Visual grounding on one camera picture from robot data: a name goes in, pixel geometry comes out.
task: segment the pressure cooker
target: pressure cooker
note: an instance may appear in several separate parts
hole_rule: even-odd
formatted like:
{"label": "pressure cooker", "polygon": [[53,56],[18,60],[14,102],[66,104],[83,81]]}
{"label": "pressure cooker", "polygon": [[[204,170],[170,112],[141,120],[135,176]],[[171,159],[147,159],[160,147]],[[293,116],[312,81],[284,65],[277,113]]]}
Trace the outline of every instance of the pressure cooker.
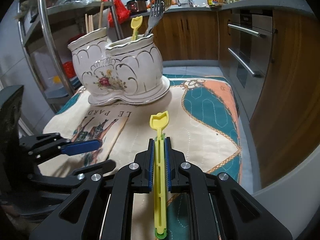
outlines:
{"label": "pressure cooker", "polygon": [[127,2],[127,9],[131,15],[147,12],[147,0],[130,0]]}

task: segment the stainless steel oven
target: stainless steel oven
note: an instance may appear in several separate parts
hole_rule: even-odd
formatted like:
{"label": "stainless steel oven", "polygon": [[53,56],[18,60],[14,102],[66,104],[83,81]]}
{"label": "stainless steel oven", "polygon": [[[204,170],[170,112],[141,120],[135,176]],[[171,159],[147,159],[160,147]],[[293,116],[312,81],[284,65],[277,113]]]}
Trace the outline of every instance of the stainless steel oven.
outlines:
{"label": "stainless steel oven", "polygon": [[229,77],[244,109],[251,119],[267,73],[272,46],[272,17],[268,15],[233,13],[228,24],[232,44],[228,48]]}

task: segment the silver screw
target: silver screw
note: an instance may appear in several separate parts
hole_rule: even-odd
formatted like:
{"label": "silver screw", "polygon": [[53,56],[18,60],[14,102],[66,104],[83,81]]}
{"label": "silver screw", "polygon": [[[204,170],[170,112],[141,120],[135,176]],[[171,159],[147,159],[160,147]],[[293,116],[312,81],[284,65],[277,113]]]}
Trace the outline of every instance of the silver screw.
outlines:
{"label": "silver screw", "polygon": [[84,174],[83,173],[80,173],[77,175],[77,179],[83,179],[84,178]]}
{"label": "silver screw", "polygon": [[98,174],[98,173],[93,174],[93,175],[91,176],[91,179],[92,179],[93,181],[98,181],[99,179],[101,179],[101,175]]}
{"label": "silver screw", "polygon": [[228,174],[226,174],[226,173],[220,173],[220,174],[219,174],[219,179],[221,179],[221,180],[227,180],[227,179],[229,179],[229,176],[228,176]]}
{"label": "silver screw", "polygon": [[191,167],[190,163],[187,163],[187,162],[181,163],[181,168],[183,169],[189,169],[190,167]]}
{"label": "silver screw", "polygon": [[129,165],[129,169],[131,169],[131,170],[136,170],[137,168],[139,168],[139,164],[137,164],[137,163],[131,163]]}

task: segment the patterned tablecloth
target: patterned tablecloth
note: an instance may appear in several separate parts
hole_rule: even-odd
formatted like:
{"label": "patterned tablecloth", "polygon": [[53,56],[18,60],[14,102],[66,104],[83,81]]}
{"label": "patterned tablecloth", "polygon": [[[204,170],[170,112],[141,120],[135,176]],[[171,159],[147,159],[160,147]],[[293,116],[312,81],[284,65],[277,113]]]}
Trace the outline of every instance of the patterned tablecloth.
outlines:
{"label": "patterned tablecloth", "polygon": [[[225,171],[241,179],[238,117],[231,87],[223,77],[166,75],[169,92],[149,105],[132,106],[117,101],[109,106],[91,106],[90,93],[83,87],[55,115],[44,133],[60,132],[72,141],[100,138],[100,150],[69,157],[57,156],[39,168],[44,175],[66,176],[74,169],[106,160],[116,161],[117,171],[133,162],[136,153],[148,147],[156,131],[149,127],[152,114],[169,112],[164,130],[172,148],[203,171]],[[188,239],[187,199],[185,194],[168,193],[167,239]],[[132,238],[154,239],[153,193],[135,194]]]}

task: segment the floor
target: floor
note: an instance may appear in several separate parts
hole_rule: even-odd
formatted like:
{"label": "floor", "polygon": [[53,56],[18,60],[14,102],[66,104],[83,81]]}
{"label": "floor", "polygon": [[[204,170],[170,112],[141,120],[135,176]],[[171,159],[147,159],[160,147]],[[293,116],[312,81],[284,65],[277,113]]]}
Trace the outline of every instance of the floor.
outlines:
{"label": "floor", "polygon": [[[202,66],[164,67],[163,73],[169,74],[169,75],[223,76],[219,67],[202,67]],[[252,168],[251,168],[250,153],[249,153],[246,136],[245,136],[240,118],[239,118],[239,128],[240,128],[240,145],[241,145],[241,164],[242,164],[242,178],[240,181],[240,185],[248,193],[252,194],[253,184],[252,184]]]}

